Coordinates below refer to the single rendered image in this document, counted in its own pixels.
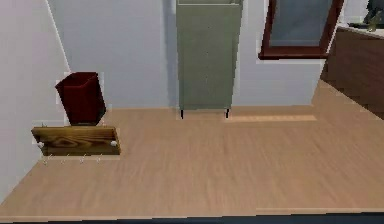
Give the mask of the grey-green tall cabinet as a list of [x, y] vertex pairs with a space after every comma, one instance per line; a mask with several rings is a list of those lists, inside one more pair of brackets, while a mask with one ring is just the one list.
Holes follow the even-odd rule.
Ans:
[[232, 105], [243, 0], [176, 0], [179, 108]]

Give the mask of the dark red waste bin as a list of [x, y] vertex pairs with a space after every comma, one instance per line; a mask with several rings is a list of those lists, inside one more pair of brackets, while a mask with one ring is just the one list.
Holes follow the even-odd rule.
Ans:
[[55, 86], [72, 126], [96, 126], [106, 113], [97, 72], [74, 72]]

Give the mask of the dark red framed mirror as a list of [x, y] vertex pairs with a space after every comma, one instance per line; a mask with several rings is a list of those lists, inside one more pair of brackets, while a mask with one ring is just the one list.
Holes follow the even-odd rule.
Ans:
[[268, 0], [260, 60], [326, 59], [344, 0]]

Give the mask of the dark brown wooden cabinet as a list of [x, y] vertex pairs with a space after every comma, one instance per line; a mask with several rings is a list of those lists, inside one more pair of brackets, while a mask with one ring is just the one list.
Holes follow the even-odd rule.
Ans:
[[320, 79], [384, 120], [384, 36], [338, 28]]

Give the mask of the dark green house plant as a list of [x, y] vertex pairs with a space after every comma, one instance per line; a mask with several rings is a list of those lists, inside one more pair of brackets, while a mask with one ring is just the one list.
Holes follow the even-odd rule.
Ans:
[[369, 32], [384, 29], [384, 0], [368, 0], [366, 9], [368, 12], [362, 22], [349, 23], [348, 26]]

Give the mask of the wooden wall hook rack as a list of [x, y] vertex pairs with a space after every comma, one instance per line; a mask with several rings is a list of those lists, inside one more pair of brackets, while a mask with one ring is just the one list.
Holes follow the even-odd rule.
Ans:
[[61, 126], [33, 127], [32, 136], [41, 150], [45, 166], [54, 157], [64, 163], [78, 157], [83, 163], [86, 157], [119, 156], [121, 146], [118, 133], [113, 126]]

